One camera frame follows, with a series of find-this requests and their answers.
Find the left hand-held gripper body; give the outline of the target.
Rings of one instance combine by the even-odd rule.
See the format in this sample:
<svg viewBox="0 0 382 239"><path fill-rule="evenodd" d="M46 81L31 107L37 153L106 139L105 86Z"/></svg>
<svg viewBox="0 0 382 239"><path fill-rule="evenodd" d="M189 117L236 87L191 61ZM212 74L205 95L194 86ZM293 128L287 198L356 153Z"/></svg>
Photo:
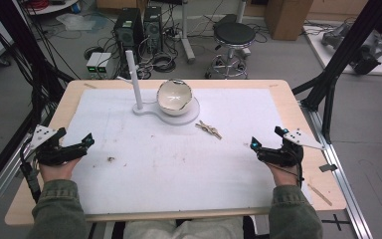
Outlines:
<svg viewBox="0 0 382 239"><path fill-rule="evenodd" d="M81 158L87 154L87 151L77 148L79 143L69 146L50 146L49 138L56 132L57 129L39 124L34 129L30 148L36 152L35 158L39 163L56 166Z"/></svg>

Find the person's left hand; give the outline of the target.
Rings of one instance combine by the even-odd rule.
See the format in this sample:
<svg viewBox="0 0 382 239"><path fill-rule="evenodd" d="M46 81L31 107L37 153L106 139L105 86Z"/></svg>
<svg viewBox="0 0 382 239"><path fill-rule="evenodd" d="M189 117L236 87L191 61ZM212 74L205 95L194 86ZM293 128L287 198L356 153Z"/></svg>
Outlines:
<svg viewBox="0 0 382 239"><path fill-rule="evenodd" d="M40 163L39 168L40 168L43 181L49 182L52 180L59 180L59 179L70 180L72 178L73 170L79 161L80 159L77 158L65 164L56 165L56 166L49 166L49 165Z"/></svg>

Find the small metal keys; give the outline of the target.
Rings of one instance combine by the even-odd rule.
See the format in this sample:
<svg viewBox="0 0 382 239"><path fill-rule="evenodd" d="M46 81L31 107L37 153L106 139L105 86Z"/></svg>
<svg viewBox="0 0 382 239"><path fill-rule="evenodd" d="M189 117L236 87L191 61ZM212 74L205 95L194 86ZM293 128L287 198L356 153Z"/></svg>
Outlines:
<svg viewBox="0 0 382 239"><path fill-rule="evenodd" d="M205 124L201 120L196 122L195 126L201 128L202 130L204 130L204 131L210 133L211 135L215 136L218 140L222 139L222 136L219 134L218 130L215 127L213 127L211 125L208 125L208 124Z"/></svg>

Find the thin wooden stick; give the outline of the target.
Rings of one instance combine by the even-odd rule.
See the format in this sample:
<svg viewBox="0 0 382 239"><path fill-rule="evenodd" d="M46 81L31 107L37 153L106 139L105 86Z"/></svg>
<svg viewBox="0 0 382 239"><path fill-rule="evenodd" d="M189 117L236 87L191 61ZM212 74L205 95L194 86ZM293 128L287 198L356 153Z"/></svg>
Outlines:
<svg viewBox="0 0 382 239"><path fill-rule="evenodd" d="M318 189L316 189L313 185L310 183L307 184L307 186L316 194L318 195L327 205L332 206L332 202L324 195L322 194Z"/></svg>

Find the white stand with round base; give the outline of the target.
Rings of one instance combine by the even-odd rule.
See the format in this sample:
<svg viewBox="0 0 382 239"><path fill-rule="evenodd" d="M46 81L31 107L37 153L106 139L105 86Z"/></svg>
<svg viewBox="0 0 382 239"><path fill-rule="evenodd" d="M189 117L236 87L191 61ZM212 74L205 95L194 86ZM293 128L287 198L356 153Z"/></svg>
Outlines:
<svg viewBox="0 0 382 239"><path fill-rule="evenodd" d="M189 111L186 114L177 116L177 117L170 116L164 113L159 108L157 99L156 99L157 92L155 95L155 101L152 103L146 103L142 99L141 88L140 88L138 76L137 76L137 66L135 65L132 51L126 50L125 56L127 59L130 80L124 80L124 81L132 84L133 92L135 96L135 105L132 107L132 110L137 116L153 115L158 117L163 122L171 124L171 125L185 125L185 124L191 123L193 120L195 120L198 117L198 115L200 114L200 104L198 100L194 97L194 95L193 95L193 100L191 101L191 104L189 107Z"/></svg>

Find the white floor board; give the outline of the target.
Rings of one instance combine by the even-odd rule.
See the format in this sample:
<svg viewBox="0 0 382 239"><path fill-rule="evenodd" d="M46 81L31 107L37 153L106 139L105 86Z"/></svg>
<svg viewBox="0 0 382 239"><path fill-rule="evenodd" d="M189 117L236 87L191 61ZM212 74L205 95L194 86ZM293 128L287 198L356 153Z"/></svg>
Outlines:
<svg viewBox="0 0 382 239"><path fill-rule="evenodd" d="M320 64L325 68L335 53L335 50L331 46L321 44L324 31L320 27L304 25L303 30ZM379 65L368 73L369 76L382 76L382 57L378 58L378 62Z"/></svg>

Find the black round stool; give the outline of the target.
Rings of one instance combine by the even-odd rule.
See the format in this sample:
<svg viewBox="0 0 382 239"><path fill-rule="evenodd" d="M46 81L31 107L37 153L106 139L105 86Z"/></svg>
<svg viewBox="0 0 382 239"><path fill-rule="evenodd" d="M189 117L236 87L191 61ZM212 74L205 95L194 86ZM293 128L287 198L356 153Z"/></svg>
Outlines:
<svg viewBox="0 0 382 239"><path fill-rule="evenodd" d="M205 78L210 79L213 75L222 76L225 80L244 76L248 77L247 64L244 57L236 54L238 50L250 47L256 38L255 31L242 23L221 23L214 29L214 40L217 43L216 50L226 47L225 55L217 55L207 68Z"/></svg>

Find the clear plastic sheet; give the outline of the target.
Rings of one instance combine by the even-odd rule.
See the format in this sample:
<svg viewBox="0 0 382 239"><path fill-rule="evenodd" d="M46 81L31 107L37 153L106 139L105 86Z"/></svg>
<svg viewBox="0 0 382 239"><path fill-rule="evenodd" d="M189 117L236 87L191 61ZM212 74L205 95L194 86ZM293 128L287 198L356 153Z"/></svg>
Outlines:
<svg viewBox="0 0 382 239"><path fill-rule="evenodd" d="M67 31L94 31L104 27L104 23L99 23L97 20L90 20L82 15L72 13L57 16L56 20L63 24Z"/></svg>

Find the brown cardboard box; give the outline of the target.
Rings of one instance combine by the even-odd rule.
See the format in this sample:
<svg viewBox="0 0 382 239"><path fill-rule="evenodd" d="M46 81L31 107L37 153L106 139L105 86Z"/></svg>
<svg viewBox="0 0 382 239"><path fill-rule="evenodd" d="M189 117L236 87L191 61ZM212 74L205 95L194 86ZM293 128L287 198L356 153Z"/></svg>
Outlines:
<svg viewBox="0 0 382 239"><path fill-rule="evenodd" d="M274 40L295 41L313 0L269 0L265 22Z"/></svg>

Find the large black computer tower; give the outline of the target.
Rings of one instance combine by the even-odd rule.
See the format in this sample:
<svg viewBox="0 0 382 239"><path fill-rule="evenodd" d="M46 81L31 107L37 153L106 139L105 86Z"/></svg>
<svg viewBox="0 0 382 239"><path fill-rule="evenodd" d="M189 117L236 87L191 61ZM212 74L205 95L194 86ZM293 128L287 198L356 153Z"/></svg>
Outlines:
<svg viewBox="0 0 382 239"><path fill-rule="evenodd" d="M113 27L116 43L119 49L120 60L127 63L124 52L131 50L134 61L139 63L139 56L143 53L144 40L141 12L138 8L122 8Z"/></svg>

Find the grey machine on board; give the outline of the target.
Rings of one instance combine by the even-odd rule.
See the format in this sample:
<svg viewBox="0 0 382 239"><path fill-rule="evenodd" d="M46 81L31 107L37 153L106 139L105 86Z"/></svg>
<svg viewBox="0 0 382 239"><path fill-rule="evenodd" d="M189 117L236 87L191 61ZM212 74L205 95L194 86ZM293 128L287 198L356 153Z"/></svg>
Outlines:
<svg viewBox="0 0 382 239"><path fill-rule="evenodd" d="M332 31L323 34L321 44L331 46L336 50L348 34L352 23L344 22ZM366 75L375 67L380 65L378 59L382 56L382 40L370 33L361 47L357 50L355 57L349 65L357 75Z"/></svg>

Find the white round table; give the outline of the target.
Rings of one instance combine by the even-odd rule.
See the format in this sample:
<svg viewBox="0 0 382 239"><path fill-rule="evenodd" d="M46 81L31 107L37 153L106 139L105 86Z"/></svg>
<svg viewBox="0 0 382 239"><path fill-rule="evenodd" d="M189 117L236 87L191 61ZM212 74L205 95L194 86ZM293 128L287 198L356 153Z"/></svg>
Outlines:
<svg viewBox="0 0 382 239"><path fill-rule="evenodd" d="M42 15L71 8L72 6L80 3L79 0L65 0L64 4L53 4L51 0L38 1L39 3L34 5L33 7L27 5L26 9L32 14Z"/></svg>

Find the slim black computer tower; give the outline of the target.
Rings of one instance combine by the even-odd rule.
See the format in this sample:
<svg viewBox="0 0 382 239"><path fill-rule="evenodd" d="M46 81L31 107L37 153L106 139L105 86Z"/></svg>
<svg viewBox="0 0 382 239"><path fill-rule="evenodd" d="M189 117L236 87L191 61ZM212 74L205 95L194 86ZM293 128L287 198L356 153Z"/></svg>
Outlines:
<svg viewBox="0 0 382 239"><path fill-rule="evenodd" d="M144 12L144 32L147 52L154 54L163 50L162 16L159 6L148 6Z"/></svg>

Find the aluminium rail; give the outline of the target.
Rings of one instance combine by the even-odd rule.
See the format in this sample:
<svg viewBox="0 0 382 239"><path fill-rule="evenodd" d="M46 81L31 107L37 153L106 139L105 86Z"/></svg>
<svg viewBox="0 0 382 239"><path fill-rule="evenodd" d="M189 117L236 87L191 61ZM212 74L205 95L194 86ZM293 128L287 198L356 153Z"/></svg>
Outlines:
<svg viewBox="0 0 382 239"><path fill-rule="evenodd" d="M15 148L9 151L8 160L4 163L0 170L0 199L8 189L13 178L19 171L21 164L20 152L23 144L31 137L29 133L25 134L18 142L15 143Z"/></svg>
<svg viewBox="0 0 382 239"><path fill-rule="evenodd" d="M357 239L373 239L369 226L364 218L361 208L358 205L356 197L352 191L350 183L346 177L344 169L340 163L337 153L333 145L327 142L327 138L322 134L322 119L318 112L312 112L305 108L302 103L299 106L310 125L311 131L316 139L324 146L323 155L325 160L330 165L335 165L336 169L332 169L331 173L334 176L337 185L345 198L345 211L349 217L350 225Z"/></svg>

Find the black frame beam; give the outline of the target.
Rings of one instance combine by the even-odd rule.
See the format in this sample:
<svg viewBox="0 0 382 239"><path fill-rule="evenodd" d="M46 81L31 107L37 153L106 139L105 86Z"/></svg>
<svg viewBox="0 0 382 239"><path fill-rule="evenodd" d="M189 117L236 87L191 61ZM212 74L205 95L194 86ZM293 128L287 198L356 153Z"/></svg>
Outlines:
<svg viewBox="0 0 382 239"><path fill-rule="evenodd" d="M301 104L311 112L316 112L319 104L325 101L321 134L327 143L331 143L330 125L336 83L343 70L354 59L357 50L381 20L382 0L368 0L325 69L317 77L291 90L294 95L310 90Z"/></svg>
<svg viewBox="0 0 382 239"><path fill-rule="evenodd" d="M0 153L0 173L9 161L15 146L42 121L42 111L46 108L54 110L62 99L65 87L74 78L61 71L56 63L51 63L39 47L33 32L25 18L17 9L13 0L0 0L0 22L7 31L13 45L0 32L0 43L15 60L21 74L32 87L32 109L8 144Z"/></svg>

